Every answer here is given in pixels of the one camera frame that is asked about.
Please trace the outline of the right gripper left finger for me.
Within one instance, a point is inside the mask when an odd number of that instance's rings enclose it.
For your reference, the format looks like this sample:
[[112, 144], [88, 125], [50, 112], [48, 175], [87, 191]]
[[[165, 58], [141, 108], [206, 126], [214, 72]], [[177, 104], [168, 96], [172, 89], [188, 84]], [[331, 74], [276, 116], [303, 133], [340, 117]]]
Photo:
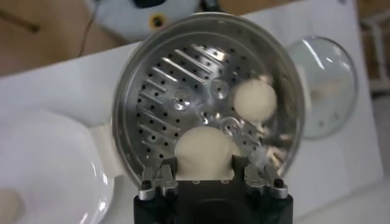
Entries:
[[164, 159], [155, 170], [145, 167], [142, 174], [138, 198], [141, 201], [153, 200], [159, 193], [168, 201], [177, 196], [179, 183], [176, 180], [177, 158]]

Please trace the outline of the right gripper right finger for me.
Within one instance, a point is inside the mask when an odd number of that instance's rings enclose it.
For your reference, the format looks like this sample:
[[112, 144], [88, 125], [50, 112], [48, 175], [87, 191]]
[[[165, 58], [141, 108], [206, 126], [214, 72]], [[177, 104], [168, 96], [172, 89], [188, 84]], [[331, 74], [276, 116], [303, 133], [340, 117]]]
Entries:
[[232, 156], [234, 180], [244, 183], [246, 191], [252, 194], [270, 194], [273, 198], [287, 198], [288, 187], [271, 165], [258, 168], [248, 158]]

